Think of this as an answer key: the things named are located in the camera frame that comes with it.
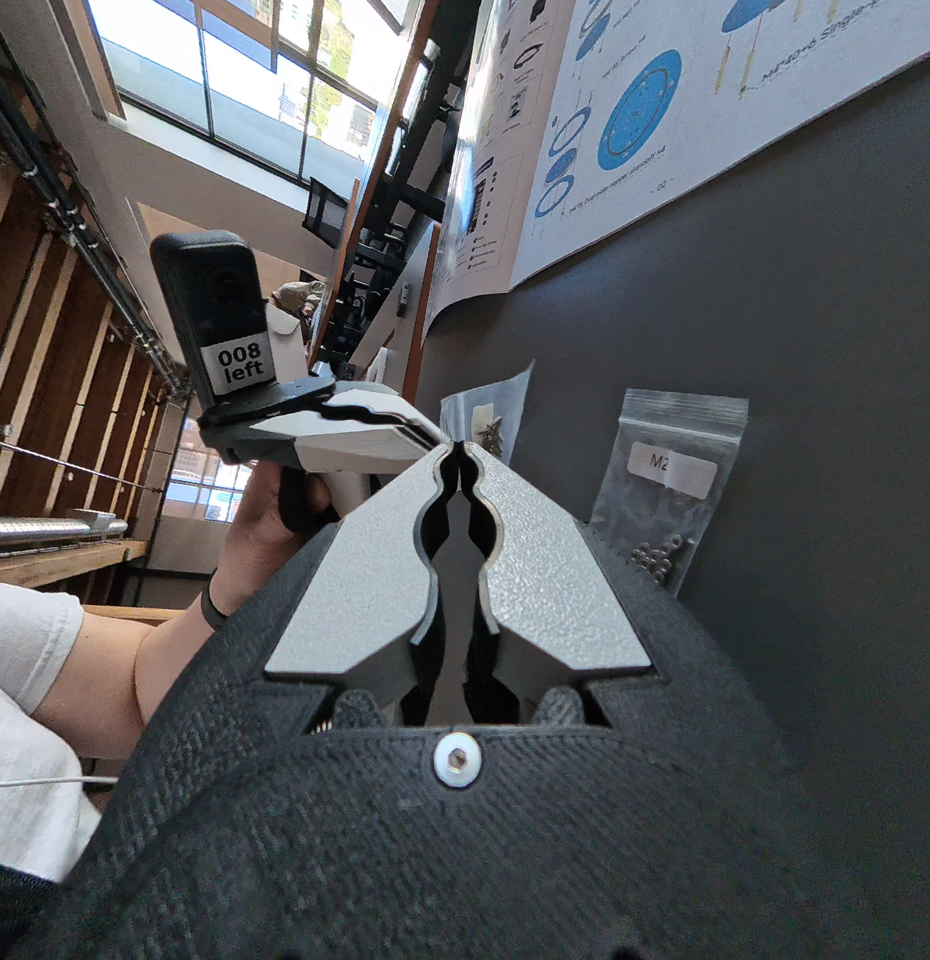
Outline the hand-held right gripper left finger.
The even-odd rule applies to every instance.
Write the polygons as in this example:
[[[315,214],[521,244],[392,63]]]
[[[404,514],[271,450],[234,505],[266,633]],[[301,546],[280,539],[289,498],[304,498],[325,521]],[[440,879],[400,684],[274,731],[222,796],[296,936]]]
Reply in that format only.
[[[266,666],[283,681],[367,690],[399,723],[425,724],[445,652],[435,554],[459,485],[452,442],[429,451],[352,510]]]

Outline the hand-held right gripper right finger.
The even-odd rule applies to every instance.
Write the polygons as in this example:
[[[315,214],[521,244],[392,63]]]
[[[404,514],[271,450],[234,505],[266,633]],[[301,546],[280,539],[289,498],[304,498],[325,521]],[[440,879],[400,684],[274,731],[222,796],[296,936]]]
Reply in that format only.
[[[652,661],[576,519],[472,442],[469,536],[483,557],[465,702],[482,725],[528,722],[548,692],[641,675]]]

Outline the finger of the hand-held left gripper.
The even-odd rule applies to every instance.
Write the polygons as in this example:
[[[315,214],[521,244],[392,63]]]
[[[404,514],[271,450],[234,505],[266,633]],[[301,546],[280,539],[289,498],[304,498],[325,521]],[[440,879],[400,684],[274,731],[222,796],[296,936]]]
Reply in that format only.
[[[321,417],[363,426],[390,426],[415,445],[444,445],[447,435],[382,383],[339,381],[321,404]]]
[[[314,474],[400,474],[440,446],[440,429],[418,413],[288,413],[253,426],[290,437]]]

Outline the clear bag of black screws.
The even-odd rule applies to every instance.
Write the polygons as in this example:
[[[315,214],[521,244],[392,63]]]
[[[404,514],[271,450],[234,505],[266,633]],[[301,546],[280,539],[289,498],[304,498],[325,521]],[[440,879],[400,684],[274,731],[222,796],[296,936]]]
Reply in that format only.
[[[442,399],[439,426],[454,442],[472,442],[510,463],[534,362],[518,375]]]

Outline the clear bag of silver nuts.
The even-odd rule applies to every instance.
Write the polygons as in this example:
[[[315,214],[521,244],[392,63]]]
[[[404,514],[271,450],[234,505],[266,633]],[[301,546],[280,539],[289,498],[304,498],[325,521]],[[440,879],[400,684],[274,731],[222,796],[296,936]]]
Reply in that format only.
[[[590,525],[678,594],[747,427],[744,398],[629,389]]]

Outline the person's left forearm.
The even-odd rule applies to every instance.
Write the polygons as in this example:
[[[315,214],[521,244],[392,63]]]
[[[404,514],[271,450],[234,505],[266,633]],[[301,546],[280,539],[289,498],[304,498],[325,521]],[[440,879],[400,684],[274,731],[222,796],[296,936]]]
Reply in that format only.
[[[212,632],[199,599],[158,626],[85,611],[59,674],[31,716],[79,757],[125,761]]]

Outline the person's left hand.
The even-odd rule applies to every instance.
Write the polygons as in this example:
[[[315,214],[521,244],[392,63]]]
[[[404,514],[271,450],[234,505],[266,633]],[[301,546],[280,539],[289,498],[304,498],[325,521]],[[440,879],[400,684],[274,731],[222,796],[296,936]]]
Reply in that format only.
[[[215,606],[233,614],[310,539],[338,520],[321,476],[257,462],[210,587]]]

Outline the black monitor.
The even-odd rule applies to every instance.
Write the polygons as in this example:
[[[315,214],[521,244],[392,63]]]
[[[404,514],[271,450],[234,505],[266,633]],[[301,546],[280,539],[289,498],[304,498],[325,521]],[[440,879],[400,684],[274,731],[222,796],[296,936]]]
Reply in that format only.
[[[312,176],[308,183],[308,201],[302,228],[331,248],[339,246],[350,200],[339,196]]]

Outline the black wristband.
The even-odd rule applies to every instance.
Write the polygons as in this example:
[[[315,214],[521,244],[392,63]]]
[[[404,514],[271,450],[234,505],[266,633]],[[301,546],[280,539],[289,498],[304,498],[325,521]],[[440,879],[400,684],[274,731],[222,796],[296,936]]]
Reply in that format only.
[[[211,595],[211,586],[214,582],[215,575],[218,573],[218,569],[212,570],[207,581],[203,585],[203,589],[199,595],[200,608],[202,612],[202,617],[204,618],[207,626],[213,632],[216,632],[222,629],[229,620],[229,614],[223,613],[215,604],[214,599]]]

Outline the large window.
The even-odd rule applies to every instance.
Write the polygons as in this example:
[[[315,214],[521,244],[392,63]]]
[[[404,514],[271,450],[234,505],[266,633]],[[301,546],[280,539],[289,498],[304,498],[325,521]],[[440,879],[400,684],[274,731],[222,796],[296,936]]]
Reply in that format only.
[[[122,99],[305,185],[370,161],[417,2],[91,1]]]

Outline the paper assembly manual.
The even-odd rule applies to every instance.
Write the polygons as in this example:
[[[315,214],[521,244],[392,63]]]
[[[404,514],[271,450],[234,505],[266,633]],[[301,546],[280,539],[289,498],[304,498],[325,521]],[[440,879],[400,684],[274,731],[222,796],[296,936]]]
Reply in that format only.
[[[492,2],[425,324],[505,293],[930,54],[930,1]]]

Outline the person's dark trouser leg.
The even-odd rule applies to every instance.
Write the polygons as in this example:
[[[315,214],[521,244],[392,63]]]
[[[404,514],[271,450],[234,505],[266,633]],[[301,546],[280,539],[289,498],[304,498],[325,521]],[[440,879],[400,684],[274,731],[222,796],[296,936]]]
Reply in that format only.
[[[59,885],[0,864],[0,958],[24,937]]]

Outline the silver ventilation duct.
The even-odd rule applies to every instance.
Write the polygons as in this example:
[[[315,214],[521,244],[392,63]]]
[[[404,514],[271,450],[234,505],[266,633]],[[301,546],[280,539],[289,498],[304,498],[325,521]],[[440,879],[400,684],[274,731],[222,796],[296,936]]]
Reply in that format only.
[[[122,537],[128,523],[115,513],[73,509],[60,517],[0,517],[0,551]]]

